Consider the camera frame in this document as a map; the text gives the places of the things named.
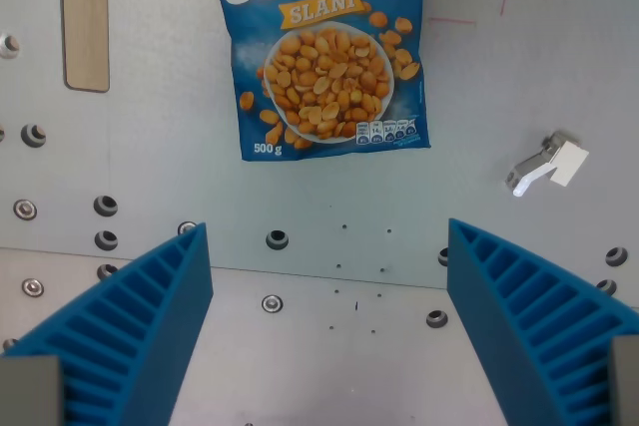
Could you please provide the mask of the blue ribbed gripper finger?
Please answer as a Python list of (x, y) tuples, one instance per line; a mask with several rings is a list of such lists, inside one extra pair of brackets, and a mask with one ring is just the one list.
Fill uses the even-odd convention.
[(199, 224), (96, 283), (4, 355), (60, 362), (69, 425), (166, 425), (213, 296)]
[(631, 307), (458, 219), (447, 291), (508, 424), (611, 424), (607, 362), (613, 338), (638, 331)]

